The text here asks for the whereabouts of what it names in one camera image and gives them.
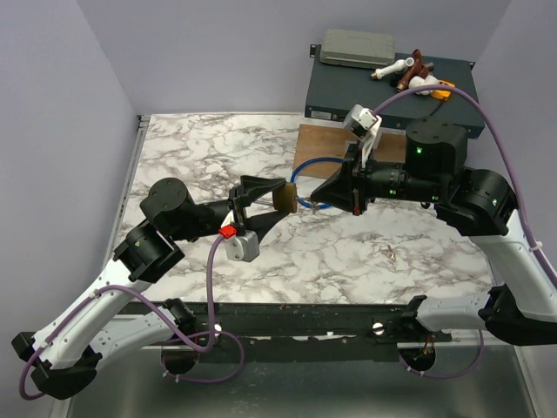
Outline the brass padlock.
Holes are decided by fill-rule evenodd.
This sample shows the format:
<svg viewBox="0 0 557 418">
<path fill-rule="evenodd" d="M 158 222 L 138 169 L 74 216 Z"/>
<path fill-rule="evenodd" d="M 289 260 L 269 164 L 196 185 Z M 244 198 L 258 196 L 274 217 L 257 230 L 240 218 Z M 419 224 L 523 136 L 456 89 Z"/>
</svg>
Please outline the brass padlock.
<svg viewBox="0 0 557 418">
<path fill-rule="evenodd" d="M 298 211 L 297 187 L 294 183 L 287 182 L 272 192 L 270 201 L 258 199 L 256 203 L 269 206 L 279 212 L 296 213 Z"/>
</svg>

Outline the silver key with ring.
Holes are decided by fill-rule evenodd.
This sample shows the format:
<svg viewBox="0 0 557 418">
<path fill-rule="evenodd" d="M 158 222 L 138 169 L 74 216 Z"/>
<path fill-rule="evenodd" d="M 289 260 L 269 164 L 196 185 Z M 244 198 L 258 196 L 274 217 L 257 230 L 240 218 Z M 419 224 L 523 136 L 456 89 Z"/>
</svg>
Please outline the silver key with ring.
<svg viewBox="0 0 557 418">
<path fill-rule="evenodd" d="M 386 248 L 382 249 L 381 252 L 389 259 L 392 261 L 395 261 L 397 259 L 396 256 L 396 252 L 394 252 L 394 250 L 392 249 L 392 247 L 390 245 L 387 245 Z"/>
</svg>

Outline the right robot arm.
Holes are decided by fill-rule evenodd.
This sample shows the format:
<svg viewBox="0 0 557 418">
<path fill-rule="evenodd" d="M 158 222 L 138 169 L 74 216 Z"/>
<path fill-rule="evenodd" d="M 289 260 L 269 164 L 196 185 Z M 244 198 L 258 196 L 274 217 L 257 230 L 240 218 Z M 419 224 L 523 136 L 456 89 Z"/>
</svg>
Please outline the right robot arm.
<svg viewBox="0 0 557 418">
<path fill-rule="evenodd" d="M 469 238 L 503 283 L 472 296 L 413 298 L 400 320 L 412 341 L 442 330 L 487 330 L 514 346 L 556 342 L 556 285 L 534 256 L 520 223 L 520 204 L 507 180 L 465 165 L 467 133 L 438 118 L 406 128 L 406 159 L 382 162 L 350 145 L 340 168 L 311 194 L 355 216 L 376 199 L 433 205 L 437 219 Z"/>
</svg>

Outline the white pipe elbow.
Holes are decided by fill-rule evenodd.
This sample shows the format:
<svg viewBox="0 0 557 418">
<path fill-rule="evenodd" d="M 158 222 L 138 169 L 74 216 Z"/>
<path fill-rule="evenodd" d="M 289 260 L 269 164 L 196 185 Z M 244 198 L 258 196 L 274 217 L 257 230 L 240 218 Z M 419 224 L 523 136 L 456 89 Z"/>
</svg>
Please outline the white pipe elbow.
<svg viewBox="0 0 557 418">
<path fill-rule="evenodd" d="M 440 85 L 440 81 L 433 75 L 429 74 L 425 78 L 421 76 L 414 76 L 408 83 L 409 89 L 414 89 L 420 86 L 435 86 Z"/>
</svg>

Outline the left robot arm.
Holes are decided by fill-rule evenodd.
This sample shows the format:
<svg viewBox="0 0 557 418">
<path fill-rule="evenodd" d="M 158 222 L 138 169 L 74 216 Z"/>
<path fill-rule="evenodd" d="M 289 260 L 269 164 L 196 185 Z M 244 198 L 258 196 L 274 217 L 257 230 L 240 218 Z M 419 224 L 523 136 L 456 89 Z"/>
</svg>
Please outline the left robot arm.
<svg viewBox="0 0 557 418">
<path fill-rule="evenodd" d="M 21 332 L 12 340 L 24 362 L 19 394 L 29 400 L 26 384 L 32 381 L 37 397 L 71 398 L 101 367 L 153 343 L 183 343 L 195 354 L 211 351 L 222 335 L 213 301 L 207 303 L 203 326 L 179 299 L 162 306 L 149 303 L 148 314 L 121 326 L 111 321 L 131 300 L 142 300 L 144 292 L 184 257 L 181 240 L 211 236 L 216 246 L 225 246 L 230 260 L 256 259 L 261 240 L 285 212 L 248 216 L 246 208 L 287 186 L 284 179 L 244 176 L 227 199 L 198 204 L 180 179 L 159 180 L 141 202 L 144 220 L 115 248 L 90 286 L 47 326 Z"/>
</svg>

